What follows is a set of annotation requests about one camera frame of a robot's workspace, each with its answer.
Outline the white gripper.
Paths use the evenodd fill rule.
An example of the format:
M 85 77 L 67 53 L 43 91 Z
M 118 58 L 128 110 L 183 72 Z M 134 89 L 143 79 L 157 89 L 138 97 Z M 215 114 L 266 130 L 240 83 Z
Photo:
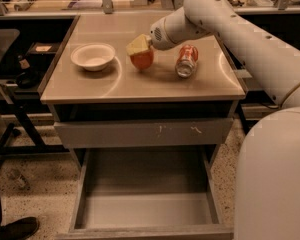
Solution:
M 169 50 L 188 41 L 197 40 L 210 33 L 188 20 L 183 8 L 161 18 L 150 27 L 150 36 L 141 34 L 126 46 L 129 56 L 146 52 L 151 45 L 157 50 Z

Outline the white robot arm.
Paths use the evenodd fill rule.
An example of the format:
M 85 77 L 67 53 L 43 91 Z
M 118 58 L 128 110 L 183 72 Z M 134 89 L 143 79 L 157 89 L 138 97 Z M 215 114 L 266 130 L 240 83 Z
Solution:
M 235 13 L 227 0 L 184 0 L 127 46 L 131 56 L 211 33 L 279 111 L 246 135 L 237 164 L 234 240 L 300 240 L 300 50 Z

